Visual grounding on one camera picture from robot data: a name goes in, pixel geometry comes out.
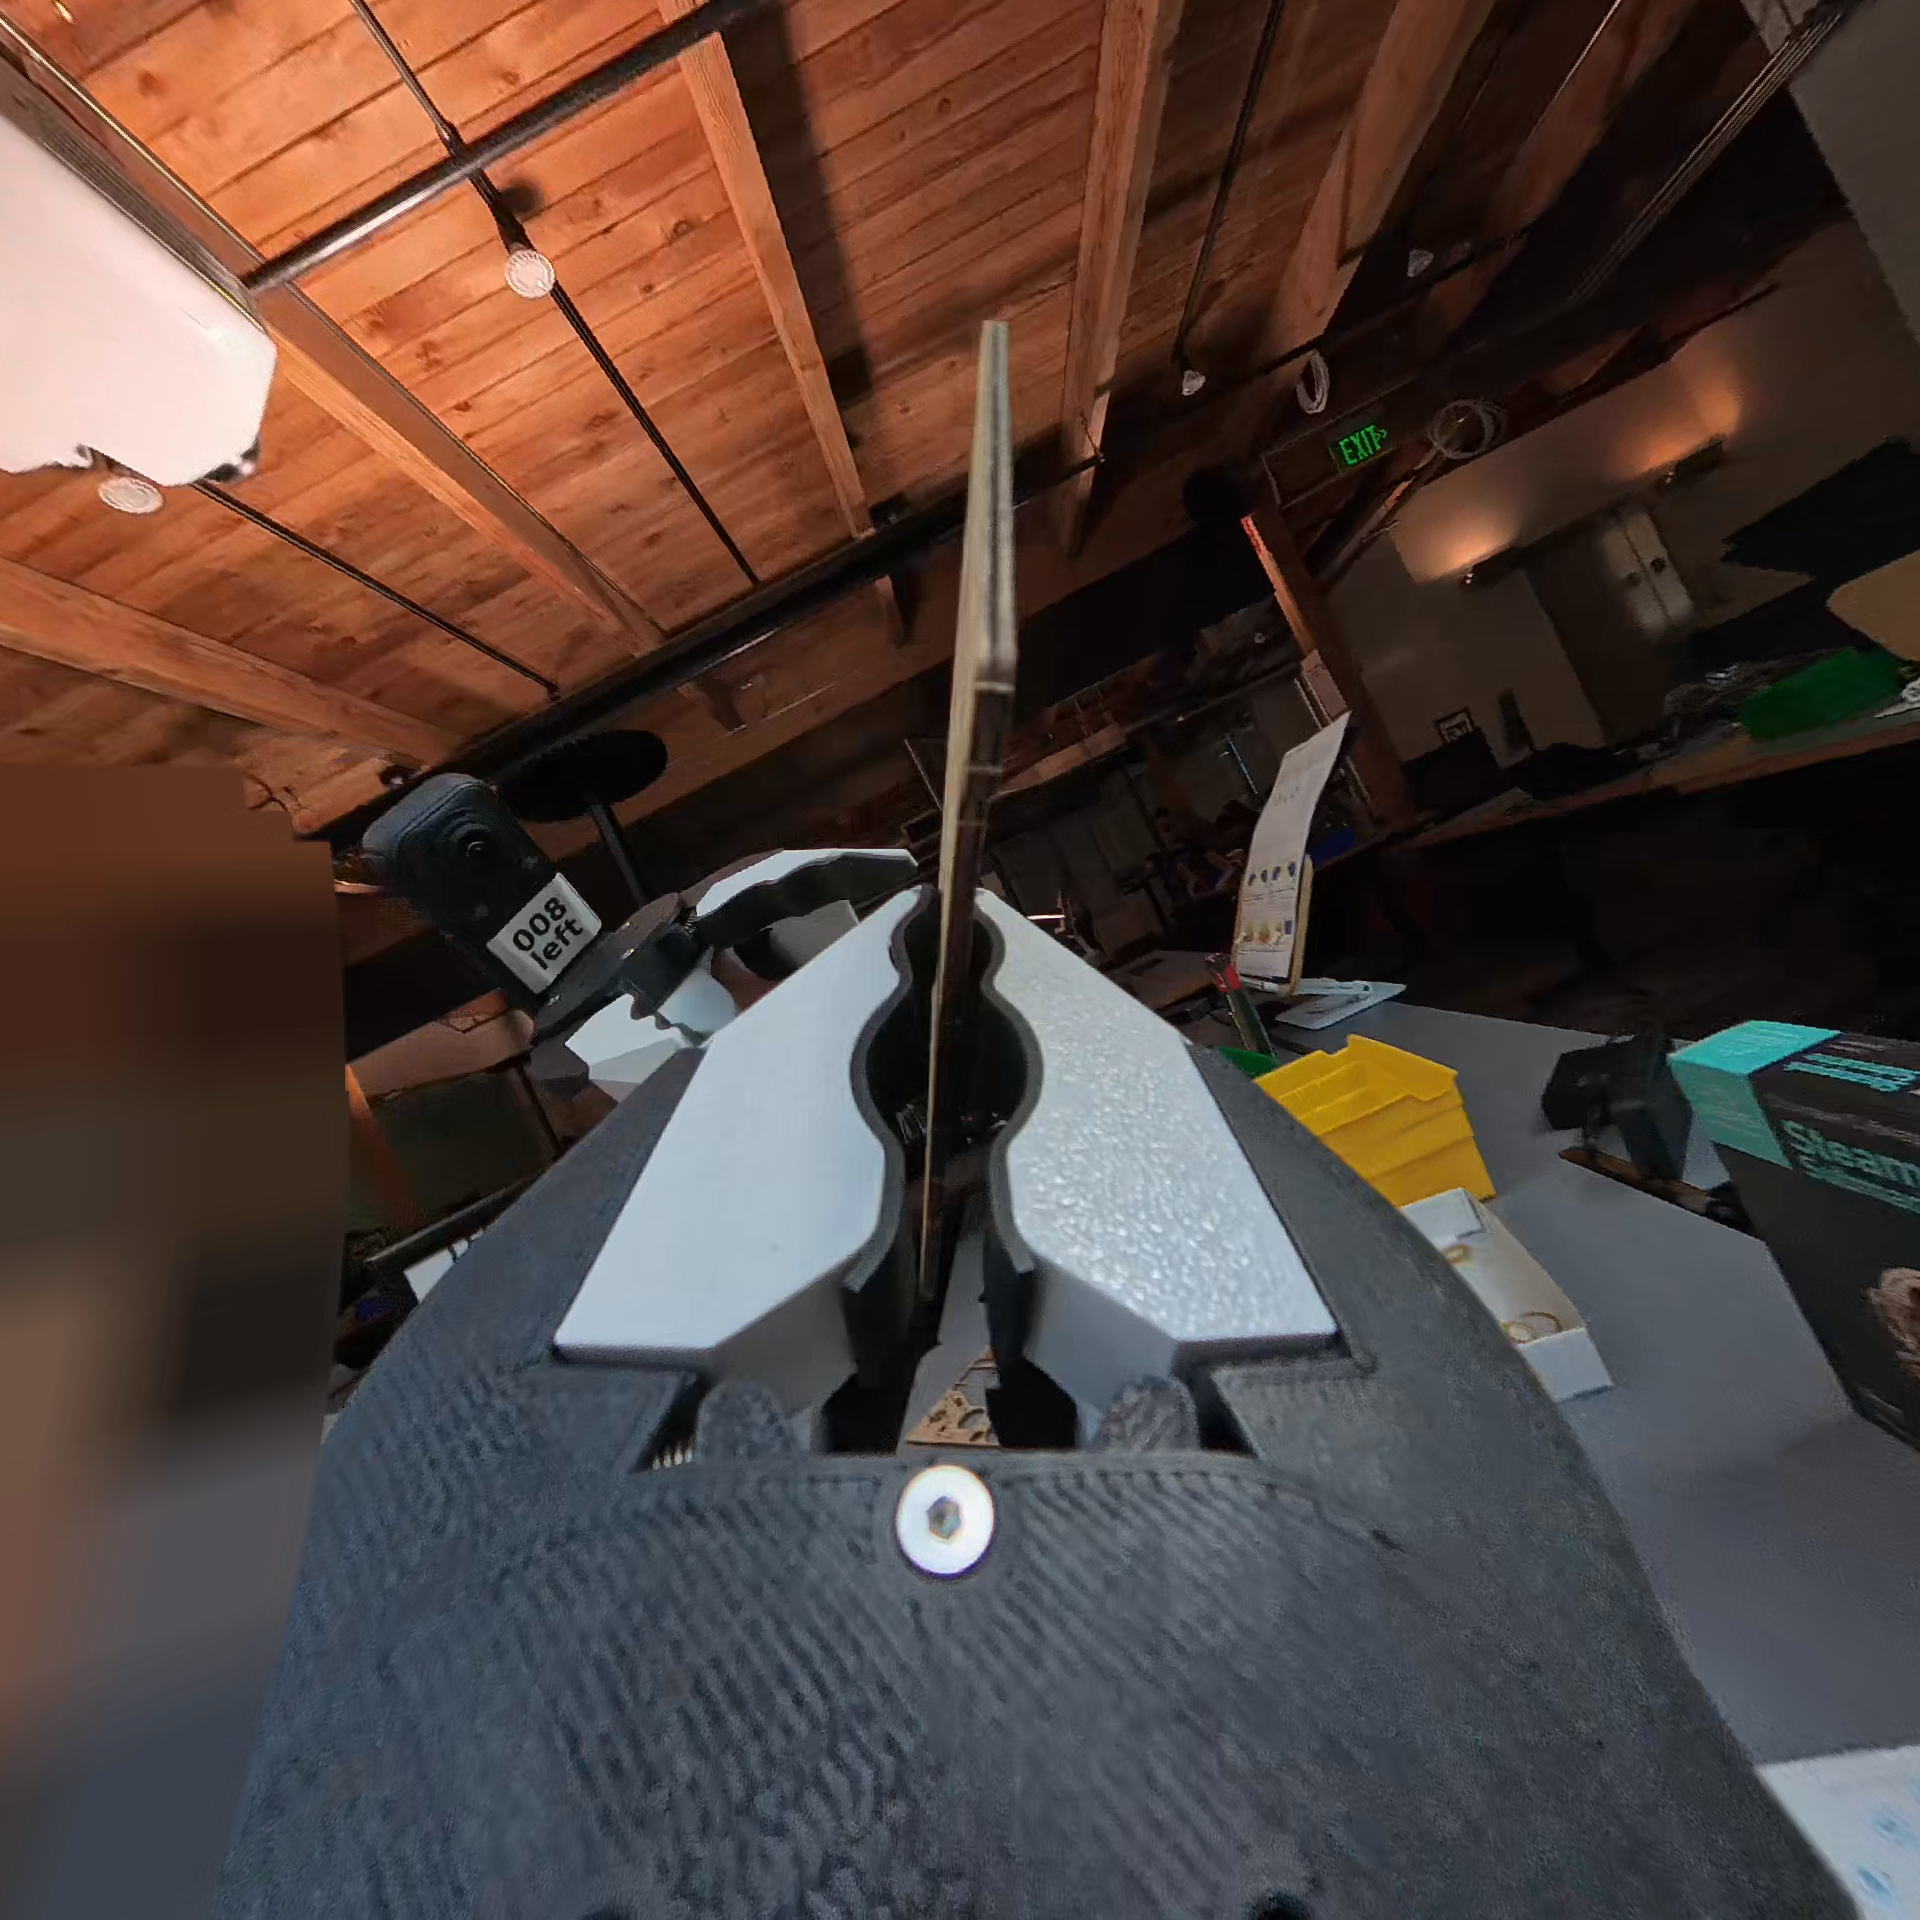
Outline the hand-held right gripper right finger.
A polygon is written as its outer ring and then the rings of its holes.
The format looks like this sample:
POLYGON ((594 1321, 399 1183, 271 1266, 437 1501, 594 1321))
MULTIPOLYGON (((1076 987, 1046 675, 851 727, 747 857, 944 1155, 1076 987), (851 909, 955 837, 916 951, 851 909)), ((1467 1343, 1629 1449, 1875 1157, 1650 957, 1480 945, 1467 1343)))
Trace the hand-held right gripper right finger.
POLYGON ((987 1153, 982 1305, 1000 1371, 1093 1434, 1146 1379, 1326 1361, 1338 1320, 1200 1055, 995 897, 982 1026, 1016 1100, 987 1153))

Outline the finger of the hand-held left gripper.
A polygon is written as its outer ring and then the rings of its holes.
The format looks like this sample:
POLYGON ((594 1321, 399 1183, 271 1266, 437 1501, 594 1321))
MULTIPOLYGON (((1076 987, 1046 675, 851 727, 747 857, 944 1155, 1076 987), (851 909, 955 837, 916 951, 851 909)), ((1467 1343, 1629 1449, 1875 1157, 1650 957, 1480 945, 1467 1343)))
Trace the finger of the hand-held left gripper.
POLYGON ((736 997, 699 965, 655 1012, 643 1012, 631 994, 612 1000, 566 1036, 566 1055, 584 1068, 591 1088, 627 1098, 672 1058, 704 1050, 736 1017, 736 997))
POLYGON ((902 848, 802 848, 762 855, 693 898, 693 937, 756 976, 792 976, 858 927, 858 912, 918 881, 902 848))

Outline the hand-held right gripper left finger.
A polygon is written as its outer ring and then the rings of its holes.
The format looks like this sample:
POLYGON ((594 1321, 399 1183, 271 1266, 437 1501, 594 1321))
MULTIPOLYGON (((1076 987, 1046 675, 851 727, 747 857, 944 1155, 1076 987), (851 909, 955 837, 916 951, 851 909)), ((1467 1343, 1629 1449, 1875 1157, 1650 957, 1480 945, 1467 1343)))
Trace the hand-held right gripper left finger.
POLYGON ((704 1050, 558 1361, 758 1387, 822 1442, 904 1439, 936 930, 933 890, 902 890, 704 1050))

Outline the laser-cut wooden parts sheet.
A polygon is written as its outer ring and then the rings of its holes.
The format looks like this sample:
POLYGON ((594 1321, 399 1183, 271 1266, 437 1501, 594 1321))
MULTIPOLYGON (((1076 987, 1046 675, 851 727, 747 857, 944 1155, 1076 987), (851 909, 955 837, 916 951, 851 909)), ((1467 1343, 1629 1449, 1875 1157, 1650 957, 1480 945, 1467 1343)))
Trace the laser-cut wooden parts sheet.
POLYGON ((939 945, 928 1000, 918 1298, 944 1293, 950 1163, 962 1141, 962 1068, 974 1021, 976 890, 1016 700, 1016 447, 1013 331, 978 337, 966 519, 955 596, 939 844, 939 945))

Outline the black model kit box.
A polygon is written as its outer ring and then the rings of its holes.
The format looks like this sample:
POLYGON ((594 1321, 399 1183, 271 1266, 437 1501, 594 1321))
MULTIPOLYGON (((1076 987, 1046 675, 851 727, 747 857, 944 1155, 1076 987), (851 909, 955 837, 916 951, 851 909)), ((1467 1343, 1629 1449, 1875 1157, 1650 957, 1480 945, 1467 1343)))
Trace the black model kit box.
POLYGON ((1744 1021, 1671 1077, 1847 1401, 1918 1445, 1918 1045, 1744 1021))

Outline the yellow plastic bin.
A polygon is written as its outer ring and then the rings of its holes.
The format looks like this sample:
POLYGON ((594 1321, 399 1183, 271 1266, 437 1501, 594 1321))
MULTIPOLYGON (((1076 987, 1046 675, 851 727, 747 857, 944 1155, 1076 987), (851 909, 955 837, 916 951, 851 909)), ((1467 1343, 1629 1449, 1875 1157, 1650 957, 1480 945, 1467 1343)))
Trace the yellow plastic bin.
POLYGON ((1254 1085, 1397 1210, 1454 1192, 1496 1196, 1451 1068, 1348 1037, 1254 1085))

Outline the small document stand with sheet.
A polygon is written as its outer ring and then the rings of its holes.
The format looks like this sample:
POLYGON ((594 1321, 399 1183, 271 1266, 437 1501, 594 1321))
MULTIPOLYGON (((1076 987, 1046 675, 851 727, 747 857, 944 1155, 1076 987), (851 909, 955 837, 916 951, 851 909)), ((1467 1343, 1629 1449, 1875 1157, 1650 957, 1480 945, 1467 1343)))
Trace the small document stand with sheet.
POLYGON ((1248 992, 1264 992, 1284 1026, 1316 1033, 1399 1000, 1397 981, 1306 975, 1311 905, 1311 817, 1347 746, 1339 715, 1280 762, 1242 865, 1231 929, 1231 970, 1248 992))

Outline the white cardboard box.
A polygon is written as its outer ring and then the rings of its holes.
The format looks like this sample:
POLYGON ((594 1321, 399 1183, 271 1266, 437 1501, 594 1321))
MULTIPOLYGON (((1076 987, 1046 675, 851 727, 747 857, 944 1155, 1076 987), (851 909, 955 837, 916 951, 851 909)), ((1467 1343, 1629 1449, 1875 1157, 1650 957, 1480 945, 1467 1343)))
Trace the white cardboard box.
POLYGON ((1583 1314, 1477 1196, 1440 1192, 1404 1208, 1404 1218, 1499 1323, 1552 1401, 1587 1399, 1613 1385, 1583 1314))

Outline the black device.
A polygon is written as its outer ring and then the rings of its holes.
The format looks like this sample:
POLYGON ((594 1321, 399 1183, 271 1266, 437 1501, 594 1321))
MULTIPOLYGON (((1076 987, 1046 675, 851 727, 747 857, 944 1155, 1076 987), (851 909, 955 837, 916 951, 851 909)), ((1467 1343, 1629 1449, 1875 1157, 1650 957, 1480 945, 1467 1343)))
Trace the black device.
POLYGON ((1613 1135, 1640 1178, 1679 1184, 1694 1111, 1671 1056, 1674 1045, 1660 1032, 1564 1052, 1541 1092, 1544 1123, 1554 1131, 1578 1131, 1583 1145, 1613 1135))

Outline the white ceiling light fixture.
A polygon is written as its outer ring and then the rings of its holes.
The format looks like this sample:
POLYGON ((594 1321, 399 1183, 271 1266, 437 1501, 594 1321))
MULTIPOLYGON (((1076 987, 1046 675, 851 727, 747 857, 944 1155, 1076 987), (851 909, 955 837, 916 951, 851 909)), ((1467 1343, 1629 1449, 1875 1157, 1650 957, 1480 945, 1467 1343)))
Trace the white ceiling light fixture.
POLYGON ((239 281, 5 64, 3 468, 250 475, 274 373, 239 281))

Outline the green object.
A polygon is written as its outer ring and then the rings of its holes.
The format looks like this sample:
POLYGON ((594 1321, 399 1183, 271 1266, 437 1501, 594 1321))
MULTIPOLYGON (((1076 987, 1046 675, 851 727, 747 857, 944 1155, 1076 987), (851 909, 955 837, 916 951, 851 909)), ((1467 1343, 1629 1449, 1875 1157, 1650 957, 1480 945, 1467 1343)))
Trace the green object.
POLYGON ((1755 741, 1830 729, 1898 704, 1910 676, 1910 663, 1879 645, 1847 648, 1754 691, 1738 725, 1755 741))

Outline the white instruction booklet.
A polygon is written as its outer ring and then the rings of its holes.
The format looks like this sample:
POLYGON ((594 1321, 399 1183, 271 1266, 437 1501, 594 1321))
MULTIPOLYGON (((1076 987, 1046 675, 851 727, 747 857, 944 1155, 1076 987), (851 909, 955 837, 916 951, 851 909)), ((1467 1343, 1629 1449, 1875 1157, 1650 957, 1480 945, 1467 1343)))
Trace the white instruction booklet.
POLYGON ((1762 1765, 1863 1917, 1918 1915, 1918 1745, 1762 1765))

